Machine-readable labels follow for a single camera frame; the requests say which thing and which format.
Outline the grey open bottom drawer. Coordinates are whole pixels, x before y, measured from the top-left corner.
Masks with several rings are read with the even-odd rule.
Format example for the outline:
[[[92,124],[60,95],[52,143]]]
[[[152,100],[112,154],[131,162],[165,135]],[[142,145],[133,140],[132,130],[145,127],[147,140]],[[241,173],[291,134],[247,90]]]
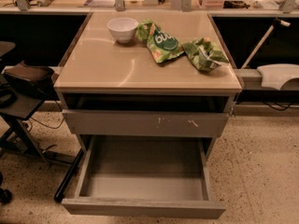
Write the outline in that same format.
[[[93,136],[75,194],[73,215],[217,219],[199,138]]]

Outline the black bag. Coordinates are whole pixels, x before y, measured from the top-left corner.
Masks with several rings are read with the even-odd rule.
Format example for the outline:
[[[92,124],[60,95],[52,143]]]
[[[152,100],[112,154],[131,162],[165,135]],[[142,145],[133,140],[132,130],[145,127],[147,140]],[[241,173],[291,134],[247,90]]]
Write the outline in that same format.
[[[47,66],[31,66],[24,62],[4,71],[4,77],[17,92],[42,99],[51,96],[54,70]]]

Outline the crumpled green snack bag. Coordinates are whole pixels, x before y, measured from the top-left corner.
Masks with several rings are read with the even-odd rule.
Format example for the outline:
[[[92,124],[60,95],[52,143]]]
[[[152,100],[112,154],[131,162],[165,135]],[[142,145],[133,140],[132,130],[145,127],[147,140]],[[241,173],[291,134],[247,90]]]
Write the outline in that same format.
[[[225,54],[209,38],[198,38],[183,43],[182,47],[192,65],[200,72],[209,73],[229,63]]]

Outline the white bowl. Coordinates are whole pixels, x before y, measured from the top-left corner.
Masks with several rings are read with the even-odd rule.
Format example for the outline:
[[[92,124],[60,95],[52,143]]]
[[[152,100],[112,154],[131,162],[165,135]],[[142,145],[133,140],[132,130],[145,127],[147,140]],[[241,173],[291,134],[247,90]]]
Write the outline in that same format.
[[[138,21],[132,18],[116,18],[107,23],[107,29],[120,43],[128,43],[134,37]]]

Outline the grey middle drawer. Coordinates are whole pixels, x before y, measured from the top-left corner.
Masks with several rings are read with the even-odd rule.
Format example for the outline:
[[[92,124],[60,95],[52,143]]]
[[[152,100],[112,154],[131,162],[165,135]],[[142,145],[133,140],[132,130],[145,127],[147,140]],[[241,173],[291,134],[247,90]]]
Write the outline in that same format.
[[[219,137],[228,120],[225,113],[65,109],[63,115],[71,133],[130,136]]]

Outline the green chip bag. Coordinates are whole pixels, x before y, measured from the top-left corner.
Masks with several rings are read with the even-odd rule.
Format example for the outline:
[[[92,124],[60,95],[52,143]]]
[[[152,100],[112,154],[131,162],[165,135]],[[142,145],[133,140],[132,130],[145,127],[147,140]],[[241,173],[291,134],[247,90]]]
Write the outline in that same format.
[[[164,32],[152,20],[144,20],[137,26],[137,37],[146,45],[156,63],[176,59],[184,53],[178,40]]]

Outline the grey drawer cabinet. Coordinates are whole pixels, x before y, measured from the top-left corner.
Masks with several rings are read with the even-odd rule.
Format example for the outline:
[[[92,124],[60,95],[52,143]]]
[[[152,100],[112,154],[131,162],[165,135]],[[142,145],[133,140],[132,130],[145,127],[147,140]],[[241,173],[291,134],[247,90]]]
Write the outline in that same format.
[[[185,56],[157,64],[138,40],[116,42],[107,23],[118,12],[94,12],[65,63],[55,90],[64,109],[225,113],[241,84],[230,64],[209,73]],[[94,135],[75,134],[82,148]],[[218,137],[194,137],[211,152]]]

